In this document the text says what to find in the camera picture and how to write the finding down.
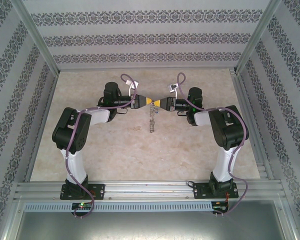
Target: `enclosure wall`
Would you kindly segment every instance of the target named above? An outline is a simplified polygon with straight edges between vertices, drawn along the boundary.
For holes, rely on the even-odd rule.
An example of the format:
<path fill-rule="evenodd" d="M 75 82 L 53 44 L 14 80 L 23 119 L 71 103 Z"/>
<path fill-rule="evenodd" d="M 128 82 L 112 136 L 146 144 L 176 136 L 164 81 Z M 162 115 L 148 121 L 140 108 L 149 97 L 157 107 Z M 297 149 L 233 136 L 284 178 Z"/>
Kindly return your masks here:
<path fill-rule="evenodd" d="M 300 229 L 300 0 L 280 3 L 240 76 Z"/>
<path fill-rule="evenodd" d="M 23 182 L 55 76 L 10 1 L 0 0 L 0 226 Z"/>
<path fill-rule="evenodd" d="M 269 0 L 27 0 L 61 70 L 235 67 Z"/>

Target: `black joint housing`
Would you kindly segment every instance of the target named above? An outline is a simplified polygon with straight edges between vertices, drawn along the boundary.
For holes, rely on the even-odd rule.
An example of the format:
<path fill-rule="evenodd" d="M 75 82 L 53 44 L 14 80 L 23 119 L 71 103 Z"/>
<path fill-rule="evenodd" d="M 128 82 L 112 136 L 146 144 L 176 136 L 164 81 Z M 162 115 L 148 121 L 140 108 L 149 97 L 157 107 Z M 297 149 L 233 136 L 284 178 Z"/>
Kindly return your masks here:
<path fill-rule="evenodd" d="M 103 90 L 103 102 L 107 104 L 107 102 L 112 102 L 114 99 L 117 99 L 121 96 L 121 91 L 116 82 L 111 81 L 107 82 L 104 86 Z"/>
<path fill-rule="evenodd" d="M 202 90 L 198 87 L 192 87 L 189 90 L 187 99 L 196 107 L 202 108 Z M 192 107 L 190 104 L 188 104 L 188 111 L 186 112 L 186 119 L 189 124 L 192 126 L 197 126 L 195 121 L 195 114 L 201 112 L 200 110 L 196 109 L 195 107 Z"/>
<path fill-rule="evenodd" d="M 240 113 L 235 105 L 227 106 L 226 108 L 234 111 L 240 117 Z M 228 151 L 230 148 L 238 146 L 244 137 L 244 129 L 240 121 L 229 111 L 226 110 L 213 110 L 209 111 L 209 118 L 214 135 L 214 139 L 218 146 Z M 249 138 L 249 131 L 247 126 L 246 138 Z"/>
<path fill-rule="evenodd" d="M 122 106 L 129 103 L 131 99 L 132 96 L 119 96 L 113 101 L 113 106 Z M 133 102 L 130 105 L 127 105 L 126 108 L 139 109 L 145 105 L 147 105 L 147 98 L 145 96 L 136 94 Z"/>
<path fill-rule="evenodd" d="M 88 175 L 86 176 L 84 181 L 81 183 L 81 185 L 86 189 L 89 188 Z M 76 199 L 83 199 L 87 195 L 87 192 L 85 190 L 83 190 L 83 188 L 81 188 L 76 183 L 70 182 L 68 179 L 65 180 L 65 187 L 66 187 L 67 193 Z"/>
<path fill-rule="evenodd" d="M 238 190 L 235 191 L 234 189 L 236 187 L 237 185 L 234 183 L 233 178 L 231 178 L 228 181 L 217 181 L 214 174 L 211 172 L 209 180 L 209 189 L 215 198 L 223 198 L 226 195 L 226 193 L 229 193 L 232 197 L 237 198 L 239 195 Z"/>
<path fill-rule="evenodd" d="M 69 126 L 73 126 L 76 123 L 79 113 L 77 110 L 66 107 L 52 133 L 52 141 L 56 143 L 56 147 L 60 150 L 66 149 L 70 142 L 73 129 Z M 83 113 L 77 125 L 76 133 L 74 135 L 73 143 L 69 149 L 69 152 L 75 154 L 80 151 L 87 140 L 89 126 L 91 121 L 91 115 Z"/>

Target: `robotic arm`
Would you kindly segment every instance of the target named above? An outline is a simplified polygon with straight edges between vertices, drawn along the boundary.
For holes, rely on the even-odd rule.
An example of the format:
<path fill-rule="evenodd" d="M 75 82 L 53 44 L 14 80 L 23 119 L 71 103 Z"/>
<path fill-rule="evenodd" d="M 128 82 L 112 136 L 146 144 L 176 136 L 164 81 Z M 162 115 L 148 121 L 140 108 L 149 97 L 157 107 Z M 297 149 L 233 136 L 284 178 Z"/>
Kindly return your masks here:
<path fill-rule="evenodd" d="M 98 101 L 98 107 L 117 107 L 129 103 L 133 97 L 130 94 L 130 90 L 131 87 L 129 89 L 129 95 L 122 96 L 118 84 L 108 82 L 105 85 L 103 97 Z M 152 100 L 150 98 L 137 94 L 132 103 L 127 107 L 138 109 L 151 102 Z M 69 149 L 68 167 L 73 177 L 86 189 L 89 188 L 89 183 L 88 175 L 83 164 L 82 149 L 87 141 L 89 127 L 99 123 L 110 122 L 114 119 L 116 114 L 116 108 L 110 110 L 96 109 L 83 113 L 79 119 L 75 137 Z M 70 107 L 65 108 L 52 134 L 52 141 L 55 142 L 57 148 L 60 149 L 64 160 L 66 160 L 66 149 L 73 134 L 73 126 L 77 121 L 78 115 L 79 111 L 76 109 Z M 76 184 L 68 173 L 65 184 L 62 186 L 60 198 L 66 200 L 84 199 L 86 197 L 87 193 Z"/>
<path fill-rule="evenodd" d="M 171 90 L 175 90 L 178 85 L 170 85 Z M 202 90 L 198 87 L 190 88 L 187 99 L 198 108 L 202 108 Z M 186 112 L 187 121 L 192 126 L 204 126 L 211 125 L 214 140 L 219 146 L 217 161 L 215 168 L 210 174 L 210 180 L 208 188 L 200 188 L 201 191 L 197 196 L 200 198 L 218 198 L 224 197 L 227 192 L 233 193 L 230 197 L 238 197 L 238 193 L 234 190 L 235 184 L 233 178 L 228 172 L 228 166 L 231 156 L 233 160 L 230 166 L 230 172 L 232 173 L 238 150 L 234 153 L 235 149 L 242 142 L 244 137 L 243 127 L 240 121 L 229 111 L 226 110 L 212 110 L 212 111 L 200 111 L 187 103 L 185 99 L 177 99 L 177 97 L 166 97 L 161 100 L 155 101 L 154 104 L 157 107 L 165 109 L 169 112 L 178 111 Z M 240 113 L 236 106 L 227 106 L 227 109 L 234 111 L 240 116 Z M 246 128 L 246 139 L 249 138 L 249 132 Z"/>

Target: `wire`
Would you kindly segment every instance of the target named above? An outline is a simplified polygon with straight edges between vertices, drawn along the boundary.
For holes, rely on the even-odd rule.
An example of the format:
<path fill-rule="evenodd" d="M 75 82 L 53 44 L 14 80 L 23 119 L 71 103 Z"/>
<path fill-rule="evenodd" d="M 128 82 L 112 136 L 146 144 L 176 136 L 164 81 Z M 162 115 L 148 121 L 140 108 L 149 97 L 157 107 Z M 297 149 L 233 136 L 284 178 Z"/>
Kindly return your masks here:
<path fill-rule="evenodd" d="M 226 192 L 226 193 L 225 193 L 225 196 L 226 196 L 225 202 L 227 202 L 227 205 L 226 205 L 225 207 L 227 208 L 227 207 L 229 206 L 229 193 Z"/>
<path fill-rule="evenodd" d="M 187 183 L 186 183 L 190 188 L 192 188 L 192 189 L 194 189 L 195 187 L 194 187 L 194 185 L 195 185 L 195 182 L 194 181 L 188 181 Z"/>
<path fill-rule="evenodd" d="M 122 115 L 125 115 L 125 114 L 127 114 L 127 112 L 128 112 L 128 108 L 124 107 L 124 108 L 122 108 L 122 109 L 124 109 L 124 110 L 125 110 L 125 112 L 117 112 L 117 114 L 122 114 Z"/>
<path fill-rule="evenodd" d="M 92 206 L 91 206 L 91 208 L 90 208 L 90 211 L 87 212 L 87 213 L 86 213 L 85 215 L 83 215 L 83 216 L 78 216 L 78 215 L 76 215 L 76 211 L 78 210 L 78 208 L 76 208 L 76 209 L 74 210 L 74 212 L 73 212 L 73 215 L 74 215 L 75 218 L 80 217 L 81 219 L 83 219 L 83 218 L 89 216 L 89 215 L 93 212 L 93 210 L 95 209 L 95 199 L 94 199 L 94 196 L 92 195 L 91 192 L 89 192 L 88 189 L 86 189 L 84 186 L 82 186 L 82 184 L 81 184 L 80 182 L 78 182 L 78 180 L 74 177 L 74 175 L 72 174 L 72 172 L 71 172 L 70 169 L 69 169 L 69 162 L 68 162 L 68 160 L 69 160 L 69 150 L 70 150 L 70 148 L 71 148 L 72 143 L 74 142 L 74 139 L 75 139 L 75 135 L 76 135 L 76 131 L 77 131 L 77 128 L 78 128 L 78 123 L 79 123 L 80 117 L 81 117 L 81 115 L 82 115 L 83 113 L 85 113 L 85 112 L 89 113 L 89 111 L 99 110 L 99 109 L 120 109 L 120 108 L 127 107 L 129 104 L 131 104 L 131 103 L 133 102 L 133 100 L 135 100 L 135 98 L 136 98 L 136 95 L 137 95 L 137 86 L 136 86 L 136 83 L 135 83 L 135 81 L 133 80 L 133 78 L 132 78 L 131 76 L 129 76 L 128 74 L 125 74 L 125 73 L 121 74 L 120 78 L 121 78 L 121 80 L 124 81 L 124 82 L 126 82 L 127 80 L 124 80 L 124 79 L 123 79 L 123 76 L 128 77 L 128 78 L 131 80 L 131 82 L 132 82 L 132 84 L 133 84 L 133 86 L 134 86 L 134 93 L 133 93 L 132 99 L 131 99 L 128 103 L 126 103 L 126 104 L 124 104 L 124 105 L 121 105 L 121 106 L 109 106 L 109 107 L 101 107 L 101 106 L 97 106 L 97 107 L 86 108 L 86 109 L 83 109 L 82 111 L 80 111 L 79 114 L 78 114 L 78 116 L 77 116 L 77 118 L 76 118 L 76 121 L 75 121 L 75 124 L 74 124 L 74 128 L 73 128 L 73 131 L 72 131 L 72 135 L 71 135 L 69 144 L 68 144 L 68 146 L 67 146 L 67 148 L 66 148 L 66 150 L 65 150 L 65 168 L 66 168 L 68 174 L 69 174 L 70 177 L 73 179 L 73 181 L 74 181 L 80 188 L 82 188 L 82 189 L 83 189 L 83 190 L 91 197 L 91 202 L 92 202 Z"/>
<path fill-rule="evenodd" d="M 183 76 L 183 81 L 180 83 L 179 81 L 179 78 L 180 78 L 180 75 Z M 230 113 L 232 113 L 238 120 L 239 122 L 241 123 L 241 126 L 242 126 L 242 129 L 243 129 L 243 138 L 242 138 L 242 141 L 240 142 L 240 144 L 235 148 L 235 150 L 233 151 L 231 157 L 230 157 L 230 161 L 229 161 L 229 165 L 228 165 L 228 173 L 229 175 L 233 178 L 233 179 L 236 179 L 236 180 L 239 180 L 239 181 L 242 181 L 244 182 L 245 184 L 245 190 L 242 194 L 242 196 L 240 197 L 240 199 L 236 202 L 236 204 L 229 210 L 227 211 L 226 213 L 224 213 L 223 215 L 227 215 L 229 213 L 231 213 L 239 204 L 240 202 L 243 200 L 243 198 L 246 196 L 247 194 L 247 191 L 248 191 L 248 188 L 249 188 L 249 185 L 248 185 L 248 182 L 242 178 L 239 178 L 239 177 L 236 177 L 234 176 L 232 173 L 231 173 L 231 164 L 232 164 L 232 161 L 234 159 L 234 156 L 236 154 L 237 151 L 240 150 L 240 148 L 244 145 L 245 143 L 245 140 L 246 140 L 246 137 L 247 137 L 247 130 L 246 130 L 246 125 L 245 125 L 245 122 L 243 121 L 243 119 L 233 110 L 227 108 L 227 107 L 214 107 L 214 108 L 208 108 L 208 109 L 204 109 L 204 108 L 200 108 L 200 107 L 197 107 L 196 105 L 194 105 L 192 102 L 190 102 L 184 95 L 184 93 L 182 92 L 182 88 L 181 88 L 181 85 L 185 82 L 186 80 L 186 75 L 183 73 L 183 72 L 179 72 L 177 77 L 176 77 L 176 82 L 178 83 L 178 86 L 179 86 L 179 91 L 183 97 L 183 99 L 189 104 L 191 105 L 193 108 L 195 109 L 198 109 L 200 111 L 203 111 L 203 112 L 209 112 L 209 111 L 213 111 L 213 110 L 225 110 L 225 111 L 228 111 Z"/>

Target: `slotted metal strip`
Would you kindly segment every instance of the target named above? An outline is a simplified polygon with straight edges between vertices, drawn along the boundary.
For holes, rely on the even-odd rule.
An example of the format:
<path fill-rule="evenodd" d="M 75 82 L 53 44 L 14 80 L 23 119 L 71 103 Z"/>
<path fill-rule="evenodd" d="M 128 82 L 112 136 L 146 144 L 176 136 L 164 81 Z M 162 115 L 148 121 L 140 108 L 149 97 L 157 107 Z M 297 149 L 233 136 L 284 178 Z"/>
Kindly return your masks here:
<path fill-rule="evenodd" d="M 28 213 L 70 212 L 71 202 L 32 202 L 25 205 Z M 96 202 L 94 212 L 202 212 L 212 211 L 211 201 L 178 202 Z"/>

